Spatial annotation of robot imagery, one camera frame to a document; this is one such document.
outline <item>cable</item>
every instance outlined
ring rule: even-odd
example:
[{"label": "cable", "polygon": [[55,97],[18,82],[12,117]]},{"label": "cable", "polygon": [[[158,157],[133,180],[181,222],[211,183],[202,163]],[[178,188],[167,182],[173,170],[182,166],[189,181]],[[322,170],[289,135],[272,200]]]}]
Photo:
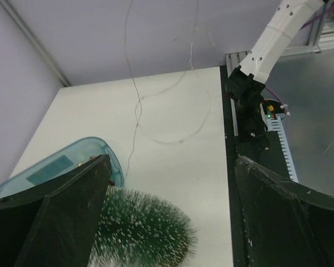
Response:
[{"label": "cable", "polygon": [[[134,75],[133,75],[133,72],[132,72],[131,64],[129,62],[129,58],[127,56],[127,49],[126,49],[126,43],[127,43],[127,41],[126,41],[127,21],[129,19],[129,14],[130,14],[130,10],[131,10],[131,6],[133,4],[133,1],[134,0],[131,0],[131,2],[130,2],[129,9],[127,10],[126,19],[125,19],[124,52],[125,52],[125,58],[126,58],[126,61],[127,61],[127,65],[129,67],[130,76],[132,78],[134,87],[136,89],[136,94],[137,94],[137,104],[135,106],[135,117],[137,119],[137,122],[136,122],[136,127],[135,127],[135,132],[134,132],[134,139],[133,139],[133,142],[132,142],[132,151],[131,151],[131,154],[130,154],[129,159],[127,161],[127,169],[126,169],[125,180],[127,179],[127,175],[129,173],[129,170],[130,170],[130,161],[131,161],[132,155],[133,155],[133,153],[135,151],[135,139],[136,139],[137,128],[139,128],[146,135],[146,137],[149,140],[154,141],[154,142],[156,142],[158,144],[162,144],[162,145],[180,144],[180,143],[184,142],[185,140],[190,139],[191,137],[194,137],[195,135],[197,135],[202,130],[202,128],[204,127],[204,125],[205,125],[205,123],[206,123],[206,121],[207,121],[207,119],[209,117],[211,106],[212,106],[212,101],[211,101],[211,98],[210,98],[210,94],[209,94],[209,91],[207,90],[208,97],[209,97],[209,109],[208,109],[208,112],[207,112],[207,114],[205,116],[205,119],[202,121],[201,125],[198,127],[198,129],[195,132],[193,132],[188,137],[185,137],[185,138],[183,138],[183,139],[181,139],[179,141],[175,141],[175,142],[163,142],[163,141],[155,140],[155,139],[152,139],[151,137],[149,137],[146,134],[146,132],[143,131],[143,129],[142,129],[141,125],[140,125],[140,120],[141,120],[141,116],[142,116],[142,112],[143,112],[143,106],[141,104],[142,100],[144,100],[146,98],[149,98],[149,97],[152,97],[152,96],[157,96],[157,95],[163,94],[163,93],[167,92],[168,90],[172,89],[173,87],[175,87],[183,79],[183,77],[186,74],[186,71],[183,72],[183,74],[179,78],[179,80],[176,83],[174,83],[173,85],[171,85],[171,86],[163,89],[162,91],[160,91],[158,93],[153,93],[153,94],[150,94],[150,95],[147,95],[147,96],[140,97],[140,93],[139,93],[139,90],[137,89],[137,85],[136,85],[135,78],[134,78]],[[190,67],[191,67],[192,71],[194,70],[193,69],[193,64],[192,64],[192,55],[193,55],[193,43],[194,43],[194,39],[195,39],[195,30],[197,28],[197,17],[198,17],[198,12],[199,12],[199,1],[200,0],[197,0],[197,3],[196,3],[194,25],[193,25],[193,33],[192,33],[192,40],[191,40],[191,44],[190,44],[190,59],[189,59],[189,63],[190,63]],[[139,116],[137,116],[137,112],[136,112],[138,106],[140,106],[140,114],[139,114]]]},{"label": "cable", "polygon": [[268,86],[265,87],[265,89],[271,94],[273,95],[277,101],[279,103],[281,103],[281,108],[283,108],[284,110],[284,113],[287,115],[287,116],[290,116],[290,112],[289,112],[289,109],[288,109],[288,106],[282,101],[282,99],[271,89],[269,88]]},{"label": "cable", "polygon": [[318,19],[322,18],[324,15],[331,13],[334,10],[334,2],[326,9],[324,10],[322,13],[320,13],[319,15],[316,15],[314,18],[312,18],[310,21],[306,22],[301,29],[306,28],[307,26],[315,23]]}]

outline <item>purple cable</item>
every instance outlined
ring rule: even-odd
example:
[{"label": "purple cable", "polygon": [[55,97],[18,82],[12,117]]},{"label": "purple cable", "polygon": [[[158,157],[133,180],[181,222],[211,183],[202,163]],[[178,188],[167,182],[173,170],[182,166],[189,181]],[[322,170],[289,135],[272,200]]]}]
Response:
[{"label": "purple cable", "polygon": [[306,28],[307,26],[309,26],[309,25],[315,23],[318,19],[320,19],[320,18],[323,17],[324,15],[326,15],[326,14],[332,12],[333,10],[334,10],[334,2],[333,2],[333,3],[332,3],[326,10],[324,10],[322,13],[320,13],[319,15],[316,15],[316,16],[315,16],[314,18],[312,18],[310,21],[306,22],[306,24],[304,24],[304,25],[302,26],[301,29]]}]

